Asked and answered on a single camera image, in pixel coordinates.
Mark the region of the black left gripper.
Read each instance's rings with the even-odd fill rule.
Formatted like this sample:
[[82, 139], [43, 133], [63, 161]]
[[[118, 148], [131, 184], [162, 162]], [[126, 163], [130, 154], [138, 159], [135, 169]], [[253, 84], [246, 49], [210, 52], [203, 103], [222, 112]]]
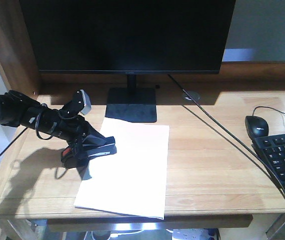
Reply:
[[61, 119], [55, 129], [55, 136], [67, 142], [60, 158], [66, 169], [78, 168], [82, 181], [90, 180], [90, 157], [85, 147], [115, 144], [113, 136], [105, 137], [94, 129], [84, 117]]

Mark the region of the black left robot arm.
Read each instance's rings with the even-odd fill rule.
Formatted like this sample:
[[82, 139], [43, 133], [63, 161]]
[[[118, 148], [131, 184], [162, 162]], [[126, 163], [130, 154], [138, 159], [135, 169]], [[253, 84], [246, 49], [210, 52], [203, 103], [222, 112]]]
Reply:
[[85, 120], [90, 110], [90, 98], [83, 89], [61, 109], [51, 109], [15, 90], [0, 94], [0, 125], [22, 125], [34, 129], [37, 137], [45, 133], [49, 139], [65, 140], [68, 146], [60, 159], [66, 169], [87, 166], [94, 158], [117, 152], [115, 138], [103, 136]]

